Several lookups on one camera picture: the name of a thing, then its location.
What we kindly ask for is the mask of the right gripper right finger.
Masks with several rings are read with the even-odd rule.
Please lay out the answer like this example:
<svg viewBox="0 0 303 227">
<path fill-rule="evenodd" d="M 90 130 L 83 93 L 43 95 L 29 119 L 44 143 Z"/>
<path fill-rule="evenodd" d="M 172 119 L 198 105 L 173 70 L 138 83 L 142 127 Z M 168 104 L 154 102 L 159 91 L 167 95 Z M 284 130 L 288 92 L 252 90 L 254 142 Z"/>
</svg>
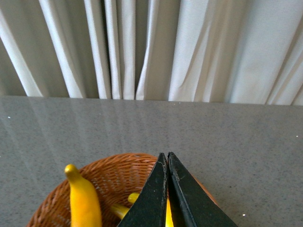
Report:
<svg viewBox="0 0 303 227">
<path fill-rule="evenodd" d="M 168 154 L 169 201 L 175 227 L 235 227 L 178 157 Z"/>
</svg>

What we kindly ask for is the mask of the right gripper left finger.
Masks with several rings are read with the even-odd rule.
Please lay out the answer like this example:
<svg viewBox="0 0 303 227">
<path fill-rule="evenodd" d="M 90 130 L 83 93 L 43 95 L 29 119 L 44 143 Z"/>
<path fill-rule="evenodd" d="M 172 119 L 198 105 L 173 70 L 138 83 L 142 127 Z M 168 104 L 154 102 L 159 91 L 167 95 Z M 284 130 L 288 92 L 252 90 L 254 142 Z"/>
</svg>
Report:
<svg viewBox="0 0 303 227">
<path fill-rule="evenodd" d="M 164 153 L 157 161 L 138 199 L 118 224 L 119 227 L 164 227 L 168 193 L 168 167 Z"/>
</svg>

